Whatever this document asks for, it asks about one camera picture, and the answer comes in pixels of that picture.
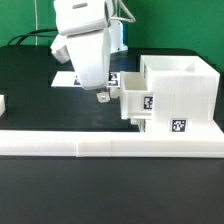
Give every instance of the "qr-like marker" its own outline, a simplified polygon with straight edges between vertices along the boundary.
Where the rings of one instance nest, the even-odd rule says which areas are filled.
[[[172,120],[172,132],[185,132],[187,128],[187,120]]]
[[[117,73],[111,73],[110,74],[110,80],[118,79]]]
[[[118,80],[111,80],[108,82],[108,86],[118,87]]]
[[[153,105],[153,97],[152,96],[145,96],[144,97],[143,109],[144,110],[152,110],[152,105]]]

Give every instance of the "black and white tag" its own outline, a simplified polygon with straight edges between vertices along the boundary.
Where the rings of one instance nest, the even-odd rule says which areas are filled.
[[[186,132],[187,119],[172,119],[171,120],[171,132]]]
[[[143,99],[143,110],[152,110],[153,108],[153,96],[144,96]]]
[[[110,73],[110,77],[109,77],[107,87],[108,88],[120,87],[120,73],[118,73],[118,72],[111,72]]]

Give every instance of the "black table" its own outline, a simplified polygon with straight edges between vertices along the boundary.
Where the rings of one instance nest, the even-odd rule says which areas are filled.
[[[136,71],[140,54],[196,55],[130,49],[113,55],[112,71]],[[136,131],[120,120],[119,102],[94,92],[51,88],[59,65],[47,47],[0,48],[0,129]],[[221,77],[215,120],[224,127]],[[222,224],[224,159],[0,157],[2,224]]]

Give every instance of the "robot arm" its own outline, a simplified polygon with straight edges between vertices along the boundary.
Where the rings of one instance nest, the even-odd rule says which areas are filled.
[[[117,1],[55,0],[54,7],[59,35],[52,54],[61,63],[71,60],[81,86],[86,90],[104,91],[104,102],[109,101],[105,88],[109,78],[111,33],[114,32],[114,29],[109,31],[109,27],[111,19],[122,19],[116,17]]]

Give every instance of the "white plastic box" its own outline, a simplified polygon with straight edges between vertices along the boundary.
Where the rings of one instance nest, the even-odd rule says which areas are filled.
[[[121,73],[122,119],[160,134],[214,128],[219,76],[197,56],[142,56],[140,73]]]

